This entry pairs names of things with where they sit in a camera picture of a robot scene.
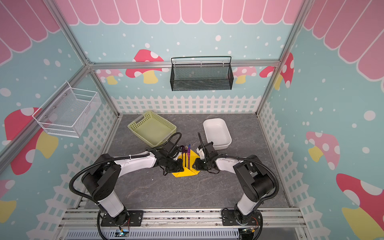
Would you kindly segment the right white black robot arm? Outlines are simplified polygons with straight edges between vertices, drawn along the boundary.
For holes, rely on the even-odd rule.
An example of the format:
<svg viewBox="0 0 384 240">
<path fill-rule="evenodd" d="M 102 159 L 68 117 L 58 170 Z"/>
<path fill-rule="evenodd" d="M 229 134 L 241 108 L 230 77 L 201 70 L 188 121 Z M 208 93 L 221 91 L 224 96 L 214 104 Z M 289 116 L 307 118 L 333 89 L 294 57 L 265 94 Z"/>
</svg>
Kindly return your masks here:
<svg viewBox="0 0 384 240">
<path fill-rule="evenodd" d="M 257 156 L 234 157 L 203 148 L 198 148 L 197 151 L 199 157 L 193 164 L 194 169 L 210 173 L 216 170 L 215 174 L 226 171 L 236 175 L 244 194 L 230 216 L 238 224 L 247 225 L 253 220 L 253 214 L 259 206 L 278 194 L 278 178 Z"/>
</svg>

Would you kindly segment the dark purple spoon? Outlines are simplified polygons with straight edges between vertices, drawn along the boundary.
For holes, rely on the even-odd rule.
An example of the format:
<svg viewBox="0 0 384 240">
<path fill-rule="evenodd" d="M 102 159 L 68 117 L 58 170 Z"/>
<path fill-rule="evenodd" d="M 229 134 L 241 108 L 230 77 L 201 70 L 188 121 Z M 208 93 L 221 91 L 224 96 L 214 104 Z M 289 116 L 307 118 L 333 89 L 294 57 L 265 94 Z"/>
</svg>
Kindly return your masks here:
<svg viewBox="0 0 384 240">
<path fill-rule="evenodd" d="M 184 161 L 185 146 L 180 146 L 180 152 L 181 152 L 181 159 L 183 162 Z"/>
</svg>

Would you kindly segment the dark purple fork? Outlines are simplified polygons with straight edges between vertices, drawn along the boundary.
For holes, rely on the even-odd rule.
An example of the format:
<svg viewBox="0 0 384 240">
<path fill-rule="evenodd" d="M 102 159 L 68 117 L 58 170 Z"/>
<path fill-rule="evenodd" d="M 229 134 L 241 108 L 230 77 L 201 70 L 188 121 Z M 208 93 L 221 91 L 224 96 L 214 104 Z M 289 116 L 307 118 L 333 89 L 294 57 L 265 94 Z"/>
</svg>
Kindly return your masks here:
<svg viewBox="0 0 384 240">
<path fill-rule="evenodd" d="M 187 168 L 188 165 L 188 147 L 184 146 L 184 166 Z"/>
</svg>

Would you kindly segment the yellow paper napkin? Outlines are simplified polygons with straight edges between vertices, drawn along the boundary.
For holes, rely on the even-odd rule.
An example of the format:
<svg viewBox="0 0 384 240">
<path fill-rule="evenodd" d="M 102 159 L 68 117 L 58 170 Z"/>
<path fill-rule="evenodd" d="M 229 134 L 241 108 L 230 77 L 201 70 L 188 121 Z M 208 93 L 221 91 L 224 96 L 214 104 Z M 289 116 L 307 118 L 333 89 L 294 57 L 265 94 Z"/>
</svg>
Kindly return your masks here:
<svg viewBox="0 0 384 240">
<path fill-rule="evenodd" d="M 200 171 L 194 170 L 193 169 L 193 164 L 196 159 L 198 159 L 200 156 L 196 154 L 194 151 L 191 150 L 191 169 L 185 168 L 184 166 L 184 161 L 183 161 L 183 172 L 178 172 L 178 173 L 172 173 L 172 175 L 176 178 L 181 178 L 181 177 L 188 177 L 188 176 L 195 176 L 197 175 Z"/>
</svg>

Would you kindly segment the white plastic bin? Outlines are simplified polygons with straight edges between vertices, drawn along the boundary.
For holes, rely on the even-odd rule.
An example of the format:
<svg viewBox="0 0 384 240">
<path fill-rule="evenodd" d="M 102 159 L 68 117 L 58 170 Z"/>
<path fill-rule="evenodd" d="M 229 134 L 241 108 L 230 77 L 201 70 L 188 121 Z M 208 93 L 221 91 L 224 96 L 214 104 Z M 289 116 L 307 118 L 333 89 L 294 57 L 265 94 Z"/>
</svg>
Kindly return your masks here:
<svg viewBox="0 0 384 240">
<path fill-rule="evenodd" d="M 226 122 L 221 118 L 208 119 L 203 122 L 208 143 L 212 142 L 215 150 L 227 149 L 232 138 Z"/>
</svg>

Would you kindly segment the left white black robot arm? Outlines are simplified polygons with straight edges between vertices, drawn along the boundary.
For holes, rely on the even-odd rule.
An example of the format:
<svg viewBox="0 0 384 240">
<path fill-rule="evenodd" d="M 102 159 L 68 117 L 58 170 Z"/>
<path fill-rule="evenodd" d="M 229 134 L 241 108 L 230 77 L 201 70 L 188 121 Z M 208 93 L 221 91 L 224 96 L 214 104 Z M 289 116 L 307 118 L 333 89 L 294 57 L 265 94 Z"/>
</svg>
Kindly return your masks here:
<svg viewBox="0 0 384 240">
<path fill-rule="evenodd" d="M 91 195 L 91 200 L 111 218 L 127 219 L 129 213 L 115 192 L 116 183 L 126 174 L 153 167 L 161 167 L 165 174 L 184 171 L 182 160 L 172 158 L 162 150 L 154 150 L 124 157 L 101 155 L 80 176 L 81 182 Z"/>
</svg>

